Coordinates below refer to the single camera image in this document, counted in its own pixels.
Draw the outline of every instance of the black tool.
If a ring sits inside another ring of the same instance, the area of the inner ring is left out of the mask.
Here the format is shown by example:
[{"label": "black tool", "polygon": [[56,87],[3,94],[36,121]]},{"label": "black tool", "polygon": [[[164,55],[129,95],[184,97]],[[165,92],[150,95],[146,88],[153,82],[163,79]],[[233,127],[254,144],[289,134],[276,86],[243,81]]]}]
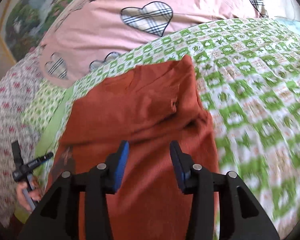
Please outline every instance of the black tool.
[{"label": "black tool", "polygon": [[170,156],[179,188],[193,194],[186,240],[213,239],[214,192],[219,192],[220,239],[279,240],[266,212],[234,171],[226,175],[208,171],[194,163],[172,141]]},{"label": "black tool", "polygon": [[[19,240],[33,240],[34,236],[36,240],[77,240],[80,192],[85,192],[86,240],[112,240],[106,194],[115,194],[120,188],[128,152],[128,142],[122,141],[116,153],[89,172],[63,172],[30,215]],[[183,153],[177,141],[171,142],[170,155],[179,188],[184,194],[193,194],[186,240],[213,239],[215,191],[220,196],[220,239],[280,239],[237,173],[209,172]]]},{"label": "black tool", "polygon": [[38,205],[37,201],[32,200],[29,196],[29,192],[34,190],[34,186],[32,185],[33,180],[33,170],[39,167],[41,164],[45,163],[47,160],[53,157],[53,153],[48,153],[45,156],[36,158],[30,161],[27,164],[23,163],[23,159],[21,157],[21,150],[19,146],[19,142],[15,141],[11,143],[13,160],[16,165],[16,170],[13,171],[12,177],[15,182],[25,181],[28,184],[27,189],[22,190],[23,195],[25,196],[28,204],[30,205],[31,210],[33,211],[34,208]]}]

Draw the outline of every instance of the pink blanket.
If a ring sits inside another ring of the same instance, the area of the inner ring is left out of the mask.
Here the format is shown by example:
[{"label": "pink blanket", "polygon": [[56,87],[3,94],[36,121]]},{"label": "pink blanket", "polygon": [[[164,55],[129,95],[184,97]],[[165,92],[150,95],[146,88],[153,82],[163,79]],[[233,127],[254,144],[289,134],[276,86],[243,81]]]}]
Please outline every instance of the pink blanket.
[{"label": "pink blanket", "polygon": [[76,0],[41,45],[43,75],[69,87],[105,62],[202,22],[256,18],[250,0]]}]

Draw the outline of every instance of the silver screw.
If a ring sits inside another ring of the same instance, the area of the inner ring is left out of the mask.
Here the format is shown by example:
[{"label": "silver screw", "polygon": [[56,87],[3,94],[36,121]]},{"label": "silver screw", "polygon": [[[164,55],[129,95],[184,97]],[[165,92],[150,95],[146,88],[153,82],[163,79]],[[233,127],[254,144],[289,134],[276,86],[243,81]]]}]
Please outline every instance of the silver screw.
[{"label": "silver screw", "polygon": [[233,179],[235,179],[235,178],[238,176],[238,174],[237,174],[235,171],[230,171],[230,172],[228,173],[228,175],[229,175],[229,177],[231,177],[231,178],[233,178]]},{"label": "silver screw", "polygon": [[200,165],[200,164],[193,164],[192,165],[192,168],[194,168],[194,170],[196,170],[196,171],[199,171],[199,170],[201,170],[202,169],[202,166]]},{"label": "silver screw", "polygon": [[64,171],[64,172],[61,174],[61,176],[62,176],[63,178],[69,178],[70,175],[71,175],[71,173],[70,173],[69,171]]},{"label": "silver screw", "polygon": [[99,163],[99,164],[97,165],[97,168],[98,168],[99,170],[104,170],[106,167],[107,167],[107,165],[106,165],[105,163]]}]

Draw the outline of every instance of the green and white fabric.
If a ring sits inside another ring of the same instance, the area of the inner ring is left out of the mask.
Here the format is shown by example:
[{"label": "green and white fabric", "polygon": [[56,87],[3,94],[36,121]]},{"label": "green and white fabric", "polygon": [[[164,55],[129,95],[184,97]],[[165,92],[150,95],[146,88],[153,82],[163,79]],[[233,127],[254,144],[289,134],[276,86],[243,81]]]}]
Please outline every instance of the green and white fabric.
[{"label": "green and white fabric", "polygon": [[66,89],[42,80],[34,100],[21,114],[21,122],[37,131],[44,132],[50,119],[58,108]]},{"label": "green and white fabric", "polygon": [[[276,21],[219,20],[164,36],[74,84],[54,147],[74,100],[136,65],[194,62],[203,106],[214,120],[221,173],[249,186],[285,237],[300,217],[300,36]],[[52,162],[41,174],[46,182]]]}]

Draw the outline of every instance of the rust-colored cloth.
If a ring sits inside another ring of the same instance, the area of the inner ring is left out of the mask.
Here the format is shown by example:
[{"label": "rust-colored cloth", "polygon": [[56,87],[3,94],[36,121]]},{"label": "rust-colored cloth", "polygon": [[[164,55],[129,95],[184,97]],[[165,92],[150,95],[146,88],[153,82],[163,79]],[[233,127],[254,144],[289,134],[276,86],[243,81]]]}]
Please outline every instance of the rust-colored cloth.
[{"label": "rust-colored cloth", "polygon": [[[89,171],[121,140],[130,143],[122,186],[107,195],[114,239],[184,240],[192,197],[178,189],[170,142],[177,140],[195,162],[218,171],[212,118],[202,108],[191,57],[137,66],[75,101],[55,163],[71,147],[75,173]],[[83,240],[83,193],[79,234]]]}]

